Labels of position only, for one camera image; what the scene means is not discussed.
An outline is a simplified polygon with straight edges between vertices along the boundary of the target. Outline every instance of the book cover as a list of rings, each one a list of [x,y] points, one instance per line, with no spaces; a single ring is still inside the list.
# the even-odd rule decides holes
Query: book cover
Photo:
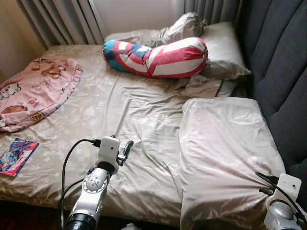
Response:
[[[38,145],[37,142],[16,138],[0,157],[0,173],[16,176]]]

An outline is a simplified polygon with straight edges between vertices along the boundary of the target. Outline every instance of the gray curtain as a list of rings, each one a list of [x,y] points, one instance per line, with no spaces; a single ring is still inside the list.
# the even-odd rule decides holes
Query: gray curtain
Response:
[[[208,24],[219,22],[236,23],[241,0],[184,0],[182,13],[196,12]]]
[[[44,46],[103,44],[104,28],[88,0],[17,1]]]

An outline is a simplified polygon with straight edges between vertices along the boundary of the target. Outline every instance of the pink blanket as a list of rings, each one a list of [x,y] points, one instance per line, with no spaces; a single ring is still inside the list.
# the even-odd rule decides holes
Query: pink blanket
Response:
[[[58,109],[78,85],[81,71],[71,58],[40,58],[0,84],[0,131],[23,130]]]

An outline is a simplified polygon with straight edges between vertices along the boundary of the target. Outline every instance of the mattress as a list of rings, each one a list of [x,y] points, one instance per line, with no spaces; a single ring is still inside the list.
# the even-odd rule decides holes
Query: mattress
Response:
[[[116,135],[120,152],[134,141],[130,156],[112,176],[102,215],[179,226],[181,182],[178,130],[182,105],[180,80],[153,80],[113,70],[101,56],[101,46],[54,46],[43,57],[77,60],[83,73],[78,87],[54,113],[16,133],[0,133],[0,152],[15,138],[39,142],[39,147],[15,178],[0,175],[0,199],[56,207],[61,170],[72,145],[82,138]],[[86,176],[98,148],[81,143],[66,167],[66,185]],[[71,209],[81,192],[66,196]]]

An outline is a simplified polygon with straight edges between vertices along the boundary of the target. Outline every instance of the tufted headboard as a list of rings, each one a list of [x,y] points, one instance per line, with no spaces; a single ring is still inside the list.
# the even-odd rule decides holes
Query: tufted headboard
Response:
[[[237,29],[257,100],[307,211],[307,0],[244,0]]]

